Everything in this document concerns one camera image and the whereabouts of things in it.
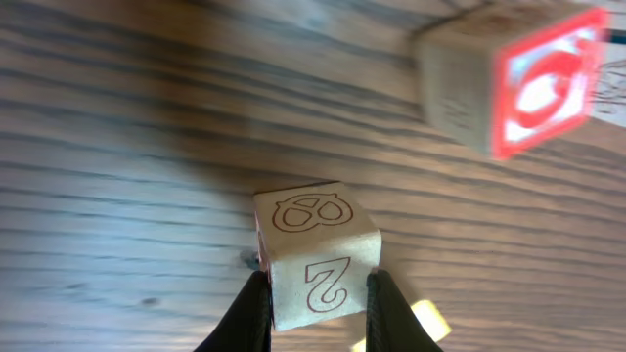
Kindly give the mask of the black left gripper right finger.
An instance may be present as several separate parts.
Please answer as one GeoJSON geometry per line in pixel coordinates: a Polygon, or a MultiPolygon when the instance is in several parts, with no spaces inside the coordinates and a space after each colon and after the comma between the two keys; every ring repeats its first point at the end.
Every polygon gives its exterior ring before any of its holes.
{"type": "Polygon", "coordinates": [[[367,288],[367,352],[443,352],[428,336],[387,271],[371,273],[367,288]]]}

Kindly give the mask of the white number two block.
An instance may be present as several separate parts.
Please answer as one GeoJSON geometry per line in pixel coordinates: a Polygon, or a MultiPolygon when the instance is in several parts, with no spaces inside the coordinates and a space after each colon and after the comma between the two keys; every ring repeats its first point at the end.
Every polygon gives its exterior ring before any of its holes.
{"type": "Polygon", "coordinates": [[[366,281],[380,264],[381,233],[345,184],[262,192],[253,202],[275,330],[366,309],[366,281]]]}

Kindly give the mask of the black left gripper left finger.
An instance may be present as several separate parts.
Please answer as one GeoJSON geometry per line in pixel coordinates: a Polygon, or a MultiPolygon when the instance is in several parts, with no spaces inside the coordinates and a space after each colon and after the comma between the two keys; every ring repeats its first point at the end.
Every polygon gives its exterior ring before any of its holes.
{"type": "Polygon", "coordinates": [[[219,324],[194,352],[270,352],[270,287],[253,272],[219,324]]]}

